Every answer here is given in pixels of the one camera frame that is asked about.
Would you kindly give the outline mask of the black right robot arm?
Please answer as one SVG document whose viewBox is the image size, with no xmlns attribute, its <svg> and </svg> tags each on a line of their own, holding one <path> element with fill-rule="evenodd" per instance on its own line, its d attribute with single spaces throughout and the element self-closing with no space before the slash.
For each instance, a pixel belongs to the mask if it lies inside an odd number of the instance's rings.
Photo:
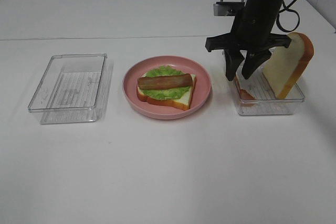
<svg viewBox="0 0 336 224">
<path fill-rule="evenodd" d="M 228 81 L 233 81 L 239 66 L 243 77 L 248 79 L 270 59 L 270 48 L 289 47 L 289 36 L 271 32 L 282 3 L 283 0 L 247 0 L 237 11 L 229 33 L 207 38 L 208 52 L 224 51 Z"/>
</svg>

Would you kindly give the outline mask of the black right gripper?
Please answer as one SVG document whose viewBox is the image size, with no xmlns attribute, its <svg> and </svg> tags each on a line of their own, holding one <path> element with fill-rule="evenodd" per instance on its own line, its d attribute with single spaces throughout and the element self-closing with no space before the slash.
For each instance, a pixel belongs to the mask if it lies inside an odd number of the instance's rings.
<svg viewBox="0 0 336 224">
<path fill-rule="evenodd" d="M 225 76 L 228 81 L 233 81 L 238 67 L 244 60 L 241 73 L 245 79 L 249 79 L 261 64 L 270 59 L 269 48 L 289 47 L 289 36 L 271 32 L 275 19 L 275 15 L 255 16 L 239 11 L 229 33 L 206 39 L 207 51 L 224 49 Z M 241 49 L 250 50 L 247 51 L 246 58 L 240 52 Z"/>
</svg>

